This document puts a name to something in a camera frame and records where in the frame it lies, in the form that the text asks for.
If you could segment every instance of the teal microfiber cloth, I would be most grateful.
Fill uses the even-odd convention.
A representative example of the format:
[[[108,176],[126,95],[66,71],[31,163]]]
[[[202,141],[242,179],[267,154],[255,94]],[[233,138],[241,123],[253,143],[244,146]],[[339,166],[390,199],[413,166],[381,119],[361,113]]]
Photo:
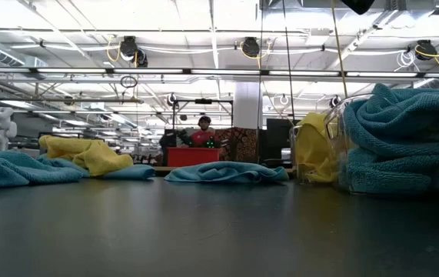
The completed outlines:
[[[374,87],[344,110],[344,126],[360,148],[349,152],[341,180],[356,192],[439,190],[439,90]]]
[[[0,188],[77,182],[82,176],[78,170],[44,165],[25,153],[0,151]]]
[[[77,170],[82,174],[84,178],[89,178],[89,171],[84,169],[75,163],[66,159],[48,159],[46,155],[40,155],[38,161],[51,165],[57,168],[70,168]],[[97,176],[99,179],[119,179],[119,180],[146,180],[155,175],[155,170],[149,165],[133,165],[125,169],[120,169],[114,172],[109,172],[101,176]]]
[[[210,162],[175,169],[166,177],[170,182],[259,183],[289,180],[286,169],[268,169],[244,162]]]

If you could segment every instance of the workbench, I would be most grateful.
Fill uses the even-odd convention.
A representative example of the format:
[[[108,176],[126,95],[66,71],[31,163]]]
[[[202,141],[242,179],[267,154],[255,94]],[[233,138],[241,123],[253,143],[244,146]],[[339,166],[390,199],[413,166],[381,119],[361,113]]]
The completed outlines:
[[[0,189],[0,276],[439,276],[439,199],[161,178]]]

